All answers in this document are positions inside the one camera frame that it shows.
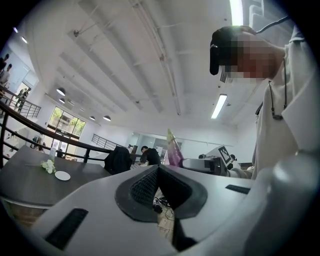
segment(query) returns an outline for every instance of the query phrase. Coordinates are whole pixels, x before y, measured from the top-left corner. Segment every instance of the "table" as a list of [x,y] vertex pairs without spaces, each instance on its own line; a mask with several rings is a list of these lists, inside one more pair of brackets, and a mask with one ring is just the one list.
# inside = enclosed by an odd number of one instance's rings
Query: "table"
[[55,169],[70,174],[70,180],[59,180],[40,166],[26,166],[40,165],[48,159],[48,154],[26,145],[21,147],[0,171],[0,196],[18,205],[49,208],[82,185],[110,176],[100,164],[58,157],[54,160]]

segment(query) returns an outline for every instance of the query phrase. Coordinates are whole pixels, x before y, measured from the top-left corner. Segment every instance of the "black metal railing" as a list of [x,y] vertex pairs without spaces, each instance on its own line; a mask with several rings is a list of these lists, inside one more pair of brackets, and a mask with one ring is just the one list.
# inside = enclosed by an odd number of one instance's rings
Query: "black metal railing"
[[125,148],[125,146],[119,145],[117,143],[114,143],[108,139],[102,138],[99,135],[93,134],[92,140],[91,140],[94,144],[96,144],[98,147],[107,149],[107,150],[114,150],[116,148],[116,146],[118,147],[123,147]]
[[[21,114],[19,114],[18,112],[16,112],[14,109],[12,109],[11,107],[9,107],[7,104],[5,104],[3,101],[0,101],[0,110],[3,112],[3,121],[2,124],[0,123],[0,127],[1,127],[1,133],[0,133],[0,150],[2,152],[2,157],[0,157],[0,168],[2,168],[4,166],[4,159],[9,160],[10,158],[7,157],[6,155],[3,155],[4,152],[4,145],[8,146],[9,148],[17,151],[19,150],[17,147],[10,145],[9,143],[6,143],[4,141],[5,139],[5,132],[8,131],[9,133],[11,133],[12,135],[28,142],[31,143],[35,146],[40,146],[46,150],[50,150],[50,147],[41,145],[33,140],[30,140],[24,136],[22,136],[21,134],[9,129],[7,127],[7,121],[8,121],[8,117],[12,117],[15,120],[17,120],[18,122],[20,122],[21,124],[25,125],[26,127],[40,133],[43,134],[45,136],[48,136],[50,138],[53,139],[57,139],[61,142],[64,143],[68,143],[70,145],[74,145],[76,147],[79,148],[83,148],[86,149],[85,151],[85,155],[75,155],[75,154],[71,154],[71,153],[67,153],[67,152],[63,152],[64,155],[67,156],[71,156],[71,157],[75,157],[75,158],[81,158],[84,159],[83,162],[87,163],[88,160],[95,160],[95,161],[103,161],[104,159],[98,159],[98,158],[93,158],[93,157],[89,157],[90,151],[97,151],[97,152],[102,152],[102,153],[111,153],[113,150],[111,149],[106,149],[106,148],[102,148],[102,147],[97,147],[97,146],[92,146],[89,144],[85,144],[73,139],[69,139],[66,138],[64,136],[61,136],[59,134],[56,134],[50,130],[47,130],[46,128],[43,128],[42,126],[32,122],[31,120],[27,119],[26,117],[22,116]],[[141,157],[141,155],[138,154],[130,154],[131,158],[135,161],[135,159],[137,157]]]
[[40,106],[37,106],[30,101],[27,101],[23,97],[14,94],[3,86],[0,86],[0,101],[28,119],[36,118],[41,109]]

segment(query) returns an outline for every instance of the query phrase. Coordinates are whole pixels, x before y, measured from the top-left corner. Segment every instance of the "purple object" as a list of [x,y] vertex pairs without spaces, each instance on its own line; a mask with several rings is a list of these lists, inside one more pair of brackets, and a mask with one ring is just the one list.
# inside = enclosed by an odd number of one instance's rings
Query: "purple object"
[[182,156],[176,138],[170,129],[168,129],[166,142],[168,143],[169,164],[171,166],[182,167],[182,160],[184,159],[184,157]]

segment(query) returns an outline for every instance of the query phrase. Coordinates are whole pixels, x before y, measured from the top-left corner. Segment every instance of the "plastic bottle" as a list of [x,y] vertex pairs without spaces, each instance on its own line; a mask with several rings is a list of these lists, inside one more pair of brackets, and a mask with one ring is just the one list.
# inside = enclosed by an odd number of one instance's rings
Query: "plastic bottle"
[[49,159],[50,159],[53,163],[55,162],[56,151],[57,151],[57,149],[56,149],[55,147],[52,147],[52,148],[50,149]]

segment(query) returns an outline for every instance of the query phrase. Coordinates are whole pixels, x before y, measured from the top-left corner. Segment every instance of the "dark gray table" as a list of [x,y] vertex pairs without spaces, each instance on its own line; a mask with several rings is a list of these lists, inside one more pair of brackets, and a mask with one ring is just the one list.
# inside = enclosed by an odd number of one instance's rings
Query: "dark gray table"
[[91,181],[110,176],[100,164],[83,163],[56,157],[57,171],[70,174],[67,181],[47,173],[40,165],[49,155],[27,146],[20,148],[0,171],[0,196],[12,203],[48,208]]

